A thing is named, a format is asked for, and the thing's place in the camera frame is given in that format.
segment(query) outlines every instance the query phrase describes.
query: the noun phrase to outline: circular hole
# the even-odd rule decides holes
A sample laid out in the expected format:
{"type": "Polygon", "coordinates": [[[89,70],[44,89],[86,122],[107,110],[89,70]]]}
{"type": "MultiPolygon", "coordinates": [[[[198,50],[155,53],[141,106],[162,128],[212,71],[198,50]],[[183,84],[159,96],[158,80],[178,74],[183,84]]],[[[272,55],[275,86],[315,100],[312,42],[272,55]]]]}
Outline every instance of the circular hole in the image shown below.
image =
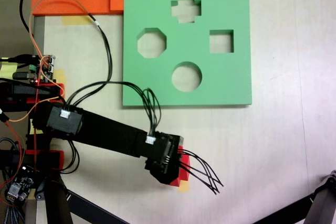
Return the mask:
{"type": "Polygon", "coordinates": [[[201,84],[202,72],[196,64],[183,62],[175,67],[172,82],[178,90],[190,92],[201,84]]]}

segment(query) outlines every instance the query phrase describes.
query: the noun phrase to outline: white connector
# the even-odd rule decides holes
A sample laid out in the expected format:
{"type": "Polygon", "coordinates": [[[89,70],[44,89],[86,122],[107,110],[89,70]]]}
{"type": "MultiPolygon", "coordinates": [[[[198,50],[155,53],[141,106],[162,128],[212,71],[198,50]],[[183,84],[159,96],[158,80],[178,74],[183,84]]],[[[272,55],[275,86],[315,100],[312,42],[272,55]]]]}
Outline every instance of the white connector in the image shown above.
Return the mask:
{"type": "Polygon", "coordinates": [[[67,111],[67,110],[61,110],[61,114],[59,115],[61,118],[66,118],[68,119],[69,118],[69,115],[70,115],[70,111],[67,111]]]}
{"type": "Polygon", "coordinates": [[[156,141],[156,137],[153,137],[153,136],[147,136],[146,137],[146,143],[147,144],[154,144],[155,141],[156,141]]]}

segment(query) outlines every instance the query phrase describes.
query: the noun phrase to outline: octagonal hole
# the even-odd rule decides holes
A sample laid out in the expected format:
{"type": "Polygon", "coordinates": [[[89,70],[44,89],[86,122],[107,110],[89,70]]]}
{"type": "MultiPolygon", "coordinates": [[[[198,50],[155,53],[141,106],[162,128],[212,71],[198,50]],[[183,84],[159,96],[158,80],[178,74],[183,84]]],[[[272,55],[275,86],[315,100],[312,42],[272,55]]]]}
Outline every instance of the octagonal hole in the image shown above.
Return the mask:
{"type": "Polygon", "coordinates": [[[202,82],[202,72],[196,64],[183,62],[175,67],[172,82],[178,90],[191,92],[200,86],[202,82]]]}
{"type": "Polygon", "coordinates": [[[158,58],[167,48],[167,37],[158,28],[145,28],[138,35],[138,52],[144,58],[158,58]]]}

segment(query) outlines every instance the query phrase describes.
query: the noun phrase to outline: square hole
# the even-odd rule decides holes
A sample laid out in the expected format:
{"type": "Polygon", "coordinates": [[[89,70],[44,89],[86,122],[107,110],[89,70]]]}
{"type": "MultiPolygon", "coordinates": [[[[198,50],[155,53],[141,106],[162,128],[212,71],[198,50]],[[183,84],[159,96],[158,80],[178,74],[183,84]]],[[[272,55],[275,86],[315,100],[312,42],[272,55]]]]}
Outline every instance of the square hole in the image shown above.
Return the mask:
{"type": "Polygon", "coordinates": [[[210,30],[210,53],[234,52],[233,30],[210,30]]]}

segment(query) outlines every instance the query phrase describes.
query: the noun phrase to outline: circuit board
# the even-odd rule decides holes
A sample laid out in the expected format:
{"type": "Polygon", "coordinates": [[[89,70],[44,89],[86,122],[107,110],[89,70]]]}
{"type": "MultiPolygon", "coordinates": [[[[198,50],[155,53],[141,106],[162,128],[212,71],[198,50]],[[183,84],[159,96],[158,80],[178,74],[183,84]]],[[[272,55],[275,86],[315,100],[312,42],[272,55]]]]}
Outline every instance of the circuit board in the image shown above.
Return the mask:
{"type": "Polygon", "coordinates": [[[22,166],[6,192],[6,199],[13,205],[22,205],[34,185],[34,169],[22,166]]]}

